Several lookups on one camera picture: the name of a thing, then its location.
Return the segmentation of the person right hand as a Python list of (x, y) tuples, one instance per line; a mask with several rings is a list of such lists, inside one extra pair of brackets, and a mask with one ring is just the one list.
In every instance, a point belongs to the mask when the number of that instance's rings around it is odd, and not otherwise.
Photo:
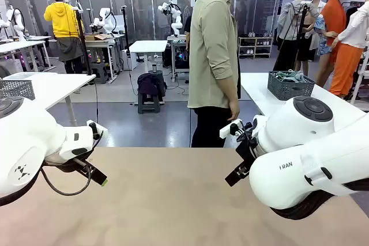
[(240, 105), (238, 100), (230, 101), (229, 102), (229, 108), (231, 110), (231, 117), (228, 119), (228, 121), (234, 121), (238, 118), (240, 113)]

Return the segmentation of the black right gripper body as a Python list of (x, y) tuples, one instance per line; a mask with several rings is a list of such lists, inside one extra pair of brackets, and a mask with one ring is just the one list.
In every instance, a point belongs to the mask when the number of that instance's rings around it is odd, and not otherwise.
[(253, 124), (247, 122), (236, 132), (236, 141), (239, 142), (236, 152), (243, 159), (243, 162), (239, 165), (239, 172), (248, 172), (258, 157), (256, 151), (258, 143), (257, 139), (252, 137), (253, 129)]

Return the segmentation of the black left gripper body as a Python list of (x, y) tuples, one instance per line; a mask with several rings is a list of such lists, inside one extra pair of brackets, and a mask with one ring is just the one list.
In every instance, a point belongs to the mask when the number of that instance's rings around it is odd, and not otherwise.
[(65, 173), (71, 173), (77, 171), (79, 173), (87, 173), (87, 169), (91, 172), (94, 171), (94, 166), (87, 161), (89, 156), (93, 153), (93, 150), (80, 154), (63, 164), (56, 164), (52, 162), (43, 161), (43, 166), (53, 166)]

